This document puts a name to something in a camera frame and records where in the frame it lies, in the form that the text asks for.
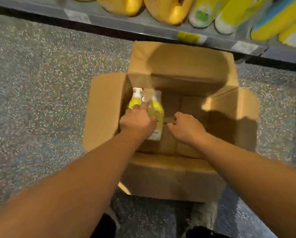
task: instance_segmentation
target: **speckled floor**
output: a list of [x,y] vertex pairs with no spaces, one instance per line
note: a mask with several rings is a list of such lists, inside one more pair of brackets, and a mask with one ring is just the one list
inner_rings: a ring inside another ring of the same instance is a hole
[[[84,153],[90,81],[125,72],[132,41],[0,15],[0,205],[14,192]],[[240,85],[261,102],[258,152],[296,167],[296,73],[241,64]],[[179,237],[191,202],[116,193],[118,237]],[[226,188],[215,230],[236,237],[275,237]]]

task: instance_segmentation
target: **price tag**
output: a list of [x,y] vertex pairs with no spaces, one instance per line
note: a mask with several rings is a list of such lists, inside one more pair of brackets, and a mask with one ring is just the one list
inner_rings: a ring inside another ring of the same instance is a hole
[[247,43],[244,41],[238,41],[233,47],[232,50],[245,53],[245,54],[251,54],[254,50],[256,50],[259,47],[259,45],[253,44],[253,43]]
[[71,21],[77,21],[82,23],[91,24],[90,19],[88,18],[88,15],[82,12],[76,12],[68,9],[64,9],[64,12],[68,16],[68,18]]
[[205,43],[207,36],[178,31],[178,35],[176,36],[176,39],[178,41],[203,44]]

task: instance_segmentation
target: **yellow price tag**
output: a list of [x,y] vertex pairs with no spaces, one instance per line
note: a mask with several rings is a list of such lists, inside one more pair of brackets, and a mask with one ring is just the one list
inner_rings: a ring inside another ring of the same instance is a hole
[[184,41],[184,42],[190,42],[190,43],[197,43],[200,39],[200,35],[193,34],[193,33],[186,33],[178,31],[178,35],[176,36],[176,39],[178,41]]

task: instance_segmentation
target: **forearm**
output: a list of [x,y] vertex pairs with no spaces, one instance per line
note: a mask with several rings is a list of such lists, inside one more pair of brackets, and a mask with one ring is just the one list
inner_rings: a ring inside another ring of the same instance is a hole
[[89,237],[142,138],[122,131],[0,211],[0,237]]
[[296,237],[296,171],[209,134],[202,140],[194,146],[266,225]]

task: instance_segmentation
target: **shelf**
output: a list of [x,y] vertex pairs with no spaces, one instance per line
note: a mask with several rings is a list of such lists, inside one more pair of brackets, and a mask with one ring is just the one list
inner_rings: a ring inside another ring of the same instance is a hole
[[187,20],[180,26],[173,26],[156,21],[146,9],[138,16],[125,17],[108,13],[95,1],[66,0],[61,6],[55,0],[0,0],[0,6],[170,40],[177,40],[178,33],[184,32],[193,37],[197,35],[199,39],[194,44],[199,46],[296,63],[296,48],[272,41],[250,40],[250,29],[255,18],[243,23],[236,33],[223,35],[215,30],[213,23],[205,29],[194,28]]

